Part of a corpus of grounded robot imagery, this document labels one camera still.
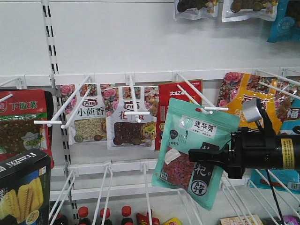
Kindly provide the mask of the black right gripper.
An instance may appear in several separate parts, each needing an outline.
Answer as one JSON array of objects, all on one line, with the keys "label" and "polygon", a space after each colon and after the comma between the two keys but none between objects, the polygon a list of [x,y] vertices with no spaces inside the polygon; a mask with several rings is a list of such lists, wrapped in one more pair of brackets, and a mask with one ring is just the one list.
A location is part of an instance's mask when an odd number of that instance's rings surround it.
[{"label": "black right gripper", "polygon": [[231,133],[230,146],[224,148],[227,155],[219,150],[190,149],[191,162],[213,162],[225,164],[225,171],[231,179],[241,179],[246,169],[260,168],[260,131],[247,127],[238,128]]}]

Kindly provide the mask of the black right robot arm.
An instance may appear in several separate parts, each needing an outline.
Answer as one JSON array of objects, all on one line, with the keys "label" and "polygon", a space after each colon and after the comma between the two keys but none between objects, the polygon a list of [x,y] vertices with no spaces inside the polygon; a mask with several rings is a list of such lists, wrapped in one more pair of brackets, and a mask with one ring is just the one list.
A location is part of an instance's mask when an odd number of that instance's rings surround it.
[{"label": "black right robot arm", "polygon": [[203,142],[188,151],[191,162],[210,162],[223,168],[229,178],[241,179],[245,169],[300,168],[300,136],[275,135],[266,129],[251,131],[241,127],[231,133],[229,143],[221,150]]}]

